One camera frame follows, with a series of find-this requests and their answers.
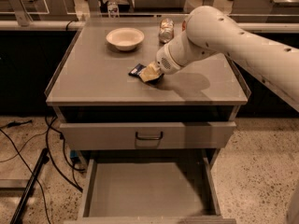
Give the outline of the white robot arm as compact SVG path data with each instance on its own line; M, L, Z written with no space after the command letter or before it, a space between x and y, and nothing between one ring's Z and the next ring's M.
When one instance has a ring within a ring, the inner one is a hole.
M177 72L222 53L290 105L299 100L298 51L242 30L214 7L198 7L157 53ZM237 224L299 224L297 119L239 119L212 169L221 211Z

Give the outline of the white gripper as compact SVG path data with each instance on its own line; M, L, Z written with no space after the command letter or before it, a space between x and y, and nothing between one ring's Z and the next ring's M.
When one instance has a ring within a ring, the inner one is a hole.
M139 76L143 82L160 78L163 74L173 75L186 66L185 50L181 39L173 39L160 48L155 62L142 69Z

